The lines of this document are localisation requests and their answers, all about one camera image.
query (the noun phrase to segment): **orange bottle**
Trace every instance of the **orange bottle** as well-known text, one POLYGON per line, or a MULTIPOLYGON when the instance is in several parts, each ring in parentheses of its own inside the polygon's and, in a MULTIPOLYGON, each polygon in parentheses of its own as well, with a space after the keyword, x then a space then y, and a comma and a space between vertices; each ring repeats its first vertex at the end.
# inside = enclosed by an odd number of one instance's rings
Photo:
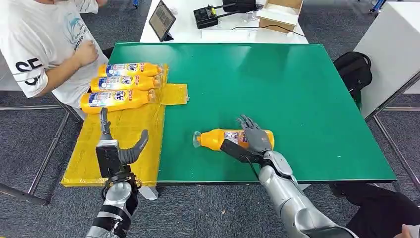
POLYGON ((124 89, 149 91, 152 88, 160 88, 160 85, 160 75, 156 75, 155 77, 144 75, 96 77, 92 79, 91 90, 92 92, 124 89))
MULTIPOLYGON (((274 148, 274 135, 270 130, 264 130, 268 139, 270 140, 271 147, 274 148)), ((193 144, 194 146, 200 147, 205 146, 212 150, 220 151, 220 147, 225 139, 229 139, 236 144, 248 148, 249 144, 245 137, 244 130, 224 130, 224 129, 213 129, 209 132, 200 133, 194 132, 193 144)))
POLYGON ((140 91, 136 89, 105 91, 99 93, 85 93, 82 96, 82 110, 87 114, 97 114, 101 108, 108 108, 108 112, 139 108, 146 103, 156 102, 154 89, 140 91))
POLYGON ((162 68, 151 63, 116 63, 102 64, 98 68, 98 77, 145 75, 153 77, 162 72, 162 68))

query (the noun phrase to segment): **black pants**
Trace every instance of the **black pants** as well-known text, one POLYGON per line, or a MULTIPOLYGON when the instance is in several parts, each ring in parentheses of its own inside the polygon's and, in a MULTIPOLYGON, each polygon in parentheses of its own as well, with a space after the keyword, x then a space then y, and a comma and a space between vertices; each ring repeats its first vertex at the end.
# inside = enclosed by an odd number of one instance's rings
POLYGON ((114 50, 114 47, 110 47, 108 49, 102 50, 102 53, 109 59, 111 57, 113 50, 114 50))
POLYGON ((403 224, 420 224, 419 208, 401 193, 364 183, 338 184, 337 188, 360 206, 347 224, 360 238, 393 238, 403 224))

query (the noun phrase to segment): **white t-shirt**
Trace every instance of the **white t-shirt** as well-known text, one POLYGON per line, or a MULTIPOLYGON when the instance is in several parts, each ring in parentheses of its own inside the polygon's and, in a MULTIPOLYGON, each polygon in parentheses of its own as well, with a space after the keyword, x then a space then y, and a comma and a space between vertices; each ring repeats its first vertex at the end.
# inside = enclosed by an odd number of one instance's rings
POLYGON ((93 40, 98 59, 80 68, 52 91, 61 102, 80 108, 80 99, 108 63, 80 13, 97 13, 96 0, 67 0, 42 4, 34 0, 0 0, 0 50, 25 93, 34 97, 47 85, 45 71, 70 58, 81 42, 93 40))

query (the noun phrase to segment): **robotic thumb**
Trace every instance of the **robotic thumb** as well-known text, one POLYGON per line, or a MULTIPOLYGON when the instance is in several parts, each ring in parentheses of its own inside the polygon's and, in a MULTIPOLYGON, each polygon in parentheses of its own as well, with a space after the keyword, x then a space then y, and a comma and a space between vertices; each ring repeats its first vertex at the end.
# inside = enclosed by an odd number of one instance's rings
POLYGON ((140 139, 137 143, 130 149, 121 149, 119 151, 120 161, 123 165, 128 165, 134 163, 139 158, 140 153, 143 151, 144 147, 149 140, 149 133, 147 130, 143 130, 140 136, 140 139))

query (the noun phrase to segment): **cardboard box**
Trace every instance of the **cardboard box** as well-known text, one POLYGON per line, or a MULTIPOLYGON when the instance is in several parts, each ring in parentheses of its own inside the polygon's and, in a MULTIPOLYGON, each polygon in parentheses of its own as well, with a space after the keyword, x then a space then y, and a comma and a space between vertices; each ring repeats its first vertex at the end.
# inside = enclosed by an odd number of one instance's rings
POLYGON ((298 24, 299 14, 303 0, 267 0, 264 7, 257 12, 260 19, 260 27, 268 25, 267 29, 281 32, 289 32, 298 24))

